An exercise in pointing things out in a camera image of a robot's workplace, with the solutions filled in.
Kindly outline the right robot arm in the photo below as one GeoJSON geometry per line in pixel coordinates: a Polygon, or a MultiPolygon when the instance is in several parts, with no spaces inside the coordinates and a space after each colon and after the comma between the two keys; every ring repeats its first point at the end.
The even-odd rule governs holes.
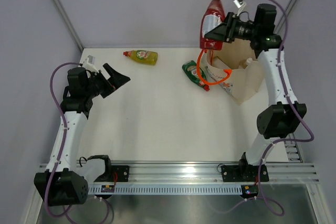
{"type": "Polygon", "coordinates": [[[296,130],[307,112],[291,89],[282,39],[274,33],[276,15],[274,5],[259,4],[253,21],[244,22],[229,12],[224,20],[207,25],[203,31],[205,38],[216,41],[248,40],[264,70],[268,91],[269,106],[257,116],[258,135],[238,165],[221,166],[224,182],[267,182],[265,162],[269,153],[296,130]]]}

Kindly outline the amber liquid bottle white cap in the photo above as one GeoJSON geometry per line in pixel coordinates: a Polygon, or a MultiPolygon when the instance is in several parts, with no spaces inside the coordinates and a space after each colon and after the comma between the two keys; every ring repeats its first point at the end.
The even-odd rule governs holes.
{"type": "Polygon", "coordinates": [[[242,64],[242,67],[245,69],[250,63],[253,62],[253,58],[247,58],[243,64],[242,64]]]}

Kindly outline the green dish soap bottle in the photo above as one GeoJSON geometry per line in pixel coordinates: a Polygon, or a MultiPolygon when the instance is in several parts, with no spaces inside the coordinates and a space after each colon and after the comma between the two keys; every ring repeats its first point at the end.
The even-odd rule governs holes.
{"type": "Polygon", "coordinates": [[[194,60],[186,62],[182,65],[182,70],[186,74],[186,76],[198,87],[204,89],[205,91],[209,91],[210,88],[207,84],[205,84],[197,74],[197,66],[194,60]]]}

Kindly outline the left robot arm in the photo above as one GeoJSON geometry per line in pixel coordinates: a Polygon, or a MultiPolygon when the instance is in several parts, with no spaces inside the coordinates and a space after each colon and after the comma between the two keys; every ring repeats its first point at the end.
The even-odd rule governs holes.
{"type": "Polygon", "coordinates": [[[52,154],[45,171],[34,177],[34,185],[46,208],[81,205],[87,200],[89,184],[118,181],[118,172],[108,155],[90,156],[83,167],[77,166],[80,139],[93,99],[106,98],[130,81],[107,63],[103,68],[109,78],[91,63],[81,63],[67,72],[68,84],[62,102],[56,103],[60,126],[52,154]]]}

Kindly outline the red dish soap bottle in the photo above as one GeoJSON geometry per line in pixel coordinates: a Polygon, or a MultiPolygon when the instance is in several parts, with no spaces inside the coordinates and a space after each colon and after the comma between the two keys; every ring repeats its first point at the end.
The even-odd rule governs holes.
{"type": "Polygon", "coordinates": [[[221,50],[223,43],[205,38],[205,34],[220,25],[225,19],[221,0],[212,0],[203,15],[199,43],[201,49],[221,50]]]}

